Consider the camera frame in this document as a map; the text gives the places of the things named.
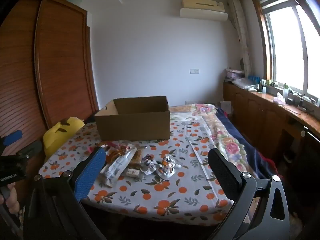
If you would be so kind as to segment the person's left hand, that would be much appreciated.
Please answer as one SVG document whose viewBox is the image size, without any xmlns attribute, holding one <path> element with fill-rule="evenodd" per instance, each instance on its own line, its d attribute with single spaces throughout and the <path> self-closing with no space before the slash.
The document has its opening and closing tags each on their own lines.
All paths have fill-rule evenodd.
<svg viewBox="0 0 320 240">
<path fill-rule="evenodd" d="M 7 185 L 10 194 L 7 199 L 0 194 L 0 203 L 5 204 L 11 214 L 17 214 L 20 210 L 20 204 L 17 200 L 17 191 L 15 189 L 15 183 L 11 183 Z"/>
</svg>

